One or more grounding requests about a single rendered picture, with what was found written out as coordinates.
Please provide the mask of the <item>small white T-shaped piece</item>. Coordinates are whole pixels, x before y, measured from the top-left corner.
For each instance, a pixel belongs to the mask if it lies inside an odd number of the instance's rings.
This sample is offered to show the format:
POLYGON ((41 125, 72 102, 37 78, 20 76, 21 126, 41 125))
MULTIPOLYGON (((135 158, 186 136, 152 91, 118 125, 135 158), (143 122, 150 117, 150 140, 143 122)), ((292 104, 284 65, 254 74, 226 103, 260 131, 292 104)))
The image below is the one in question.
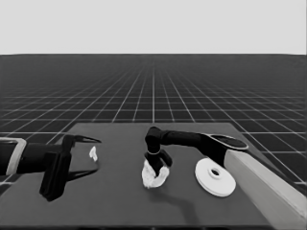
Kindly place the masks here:
POLYGON ((89 152, 89 157, 94 161, 94 162, 97 162, 98 161, 98 156, 97 156, 97 153, 96 153, 96 147, 92 147, 92 149, 90 150, 89 152))

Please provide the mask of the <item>large thick white disc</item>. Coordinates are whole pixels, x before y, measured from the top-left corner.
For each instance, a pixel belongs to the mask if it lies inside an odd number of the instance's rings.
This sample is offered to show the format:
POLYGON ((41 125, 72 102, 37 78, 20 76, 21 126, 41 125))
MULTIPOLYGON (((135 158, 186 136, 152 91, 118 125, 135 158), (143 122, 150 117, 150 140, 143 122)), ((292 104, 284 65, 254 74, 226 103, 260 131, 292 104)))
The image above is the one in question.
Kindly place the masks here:
POLYGON ((210 158, 202 158, 195 167, 199 184, 211 195, 230 196, 236 189, 234 177, 210 158))

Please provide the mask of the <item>white round carrier with pins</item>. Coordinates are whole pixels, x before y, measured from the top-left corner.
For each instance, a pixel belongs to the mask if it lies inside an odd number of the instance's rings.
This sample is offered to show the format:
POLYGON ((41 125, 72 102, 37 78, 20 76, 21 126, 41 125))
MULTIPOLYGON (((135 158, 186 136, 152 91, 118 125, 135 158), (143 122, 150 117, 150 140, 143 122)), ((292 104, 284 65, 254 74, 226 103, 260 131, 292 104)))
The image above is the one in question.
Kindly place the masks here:
POLYGON ((170 169, 163 166, 159 170, 159 174, 155 174, 154 169, 147 160, 144 161, 142 169, 142 181, 145 188, 158 188, 164 184, 170 174, 170 169))

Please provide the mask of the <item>white toothed gear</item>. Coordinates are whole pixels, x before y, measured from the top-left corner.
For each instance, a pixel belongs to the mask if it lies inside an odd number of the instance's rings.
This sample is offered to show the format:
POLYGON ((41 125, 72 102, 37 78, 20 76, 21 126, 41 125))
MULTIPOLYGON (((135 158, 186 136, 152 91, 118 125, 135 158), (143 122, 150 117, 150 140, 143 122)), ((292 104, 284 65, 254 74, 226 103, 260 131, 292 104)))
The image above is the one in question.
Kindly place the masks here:
POLYGON ((159 183, 164 183, 167 177, 170 174, 170 169, 168 167, 162 167, 159 171, 159 175, 157 177, 159 183))
POLYGON ((147 160, 144 161, 142 169, 142 179, 146 186, 150 186, 155 179, 155 172, 147 160))

